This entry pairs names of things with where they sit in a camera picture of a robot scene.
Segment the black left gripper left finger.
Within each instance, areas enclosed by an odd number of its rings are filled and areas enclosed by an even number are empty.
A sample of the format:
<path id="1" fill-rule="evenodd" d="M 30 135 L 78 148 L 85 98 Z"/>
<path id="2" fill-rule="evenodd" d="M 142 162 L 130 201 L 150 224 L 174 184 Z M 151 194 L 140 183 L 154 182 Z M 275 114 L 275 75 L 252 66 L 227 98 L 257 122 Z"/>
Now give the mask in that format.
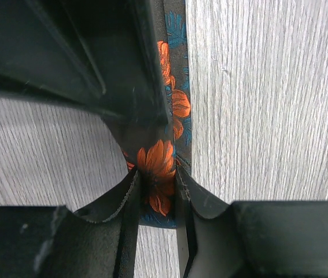
<path id="1" fill-rule="evenodd" d="M 0 206 L 0 277 L 133 277 L 139 172 L 90 204 Z"/>

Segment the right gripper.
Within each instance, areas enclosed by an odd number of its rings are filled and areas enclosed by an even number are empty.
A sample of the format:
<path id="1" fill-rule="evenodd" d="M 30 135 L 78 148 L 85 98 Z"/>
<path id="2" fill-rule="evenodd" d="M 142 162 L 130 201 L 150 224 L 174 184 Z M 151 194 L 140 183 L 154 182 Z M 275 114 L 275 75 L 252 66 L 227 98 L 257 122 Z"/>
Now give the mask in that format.
<path id="1" fill-rule="evenodd" d="M 0 96 L 135 117 L 130 1 L 0 1 Z"/>

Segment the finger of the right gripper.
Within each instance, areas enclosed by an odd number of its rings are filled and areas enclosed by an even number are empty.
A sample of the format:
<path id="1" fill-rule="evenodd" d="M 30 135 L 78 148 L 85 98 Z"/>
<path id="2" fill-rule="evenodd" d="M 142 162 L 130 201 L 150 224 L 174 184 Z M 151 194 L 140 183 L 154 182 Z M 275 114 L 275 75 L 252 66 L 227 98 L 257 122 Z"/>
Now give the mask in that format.
<path id="1" fill-rule="evenodd" d="M 170 114 L 161 74 L 150 1 L 132 1 L 131 6 L 148 81 L 147 106 L 154 122 L 158 126 L 166 126 L 170 124 Z"/>

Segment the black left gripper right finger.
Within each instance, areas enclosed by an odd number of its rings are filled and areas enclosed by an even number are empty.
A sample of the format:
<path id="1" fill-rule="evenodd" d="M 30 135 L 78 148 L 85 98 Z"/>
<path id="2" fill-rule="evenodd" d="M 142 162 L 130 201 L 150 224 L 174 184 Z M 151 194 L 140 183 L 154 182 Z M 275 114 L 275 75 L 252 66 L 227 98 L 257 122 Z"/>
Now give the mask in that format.
<path id="1" fill-rule="evenodd" d="M 227 204 L 175 175 L 182 277 L 328 277 L 328 201 Z"/>

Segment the black orange floral tie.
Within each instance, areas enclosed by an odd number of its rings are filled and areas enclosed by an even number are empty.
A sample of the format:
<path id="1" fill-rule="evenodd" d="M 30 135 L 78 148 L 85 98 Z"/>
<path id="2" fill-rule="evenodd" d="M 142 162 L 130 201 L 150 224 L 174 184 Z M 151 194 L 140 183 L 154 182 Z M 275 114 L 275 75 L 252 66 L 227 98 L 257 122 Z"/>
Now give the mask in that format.
<path id="1" fill-rule="evenodd" d="M 144 178 L 140 223 L 176 228 L 175 173 L 191 171 L 191 103 L 185 1 L 150 1 L 169 122 L 153 143 L 124 153 L 128 169 Z"/>

